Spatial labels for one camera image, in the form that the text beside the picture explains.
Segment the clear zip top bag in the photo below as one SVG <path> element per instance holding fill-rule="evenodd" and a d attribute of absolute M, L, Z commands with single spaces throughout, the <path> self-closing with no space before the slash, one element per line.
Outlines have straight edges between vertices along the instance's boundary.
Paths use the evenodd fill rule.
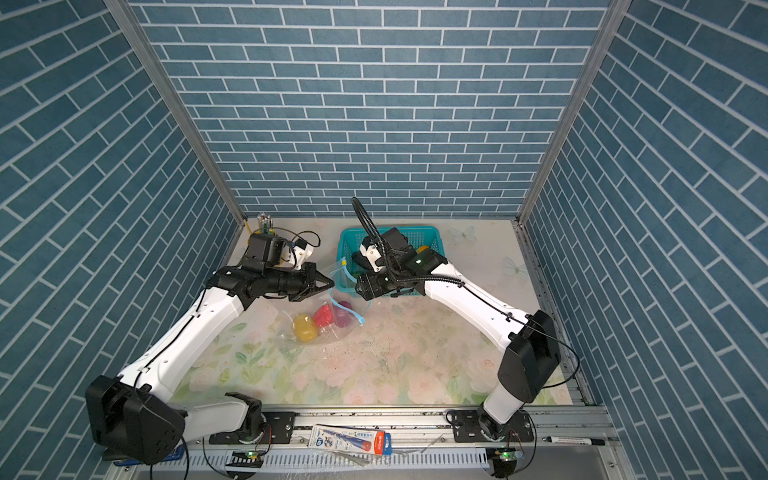
<path fill-rule="evenodd" d="M 283 346 L 333 343 L 364 325 L 372 302 L 355 291 L 357 279 L 352 270 L 353 262 L 342 257 L 327 273 L 333 287 L 279 310 L 276 338 Z"/>

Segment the red toy pepper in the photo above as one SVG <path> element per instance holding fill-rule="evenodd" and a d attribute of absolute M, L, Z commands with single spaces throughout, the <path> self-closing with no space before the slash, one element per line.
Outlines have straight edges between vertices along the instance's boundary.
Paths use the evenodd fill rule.
<path fill-rule="evenodd" d="M 324 303 L 314 312 L 312 320 L 318 329 L 331 327 L 335 324 L 334 308 L 329 303 Z"/>

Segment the purple toy onion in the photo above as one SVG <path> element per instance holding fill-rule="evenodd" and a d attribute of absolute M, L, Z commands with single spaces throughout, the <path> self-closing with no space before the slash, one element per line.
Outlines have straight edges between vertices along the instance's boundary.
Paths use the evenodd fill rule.
<path fill-rule="evenodd" d="M 352 305 L 348 301 L 341 301 L 339 306 L 333 305 L 334 324 L 339 328 L 350 327 L 357 321 L 352 310 Z"/>

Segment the yellow toy potato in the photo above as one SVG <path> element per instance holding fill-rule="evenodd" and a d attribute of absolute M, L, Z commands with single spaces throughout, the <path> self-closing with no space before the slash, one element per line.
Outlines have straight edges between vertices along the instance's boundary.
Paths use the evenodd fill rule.
<path fill-rule="evenodd" d="M 293 332 L 295 337 L 302 343 L 311 342 L 319 335 L 318 327 L 313 318 L 306 314 L 297 315 L 293 319 Z"/>

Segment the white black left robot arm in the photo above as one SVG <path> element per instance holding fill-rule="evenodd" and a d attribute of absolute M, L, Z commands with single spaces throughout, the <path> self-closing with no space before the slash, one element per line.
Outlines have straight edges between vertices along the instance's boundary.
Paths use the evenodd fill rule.
<path fill-rule="evenodd" d="M 256 299 L 300 302 L 334 285 L 313 262 L 300 269 L 219 269 L 190 309 L 141 357 L 118 375 L 100 375 L 87 387 L 94 442 L 154 465 L 187 440 L 219 433 L 233 434 L 242 443 L 260 440 L 265 421 L 258 399 L 228 392 L 223 400 L 203 406 L 172 406 L 170 400 L 195 360 Z"/>

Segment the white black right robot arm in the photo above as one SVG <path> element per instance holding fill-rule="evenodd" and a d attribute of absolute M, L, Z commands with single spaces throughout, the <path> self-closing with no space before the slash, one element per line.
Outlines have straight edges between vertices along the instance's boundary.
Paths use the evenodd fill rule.
<path fill-rule="evenodd" d="M 560 363 L 554 320 L 542 310 L 530 314 L 497 299 L 430 248 L 408 247 L 391 256 L 372 245 L 352 259 L 363 268 L 355 292 L 364 299 L 416 291 L 459 314 L 503 352 L 498 384 L 479 407 L 478 426 L 491 441 L 506 436 L 510 419 L 535 400 Z"/>

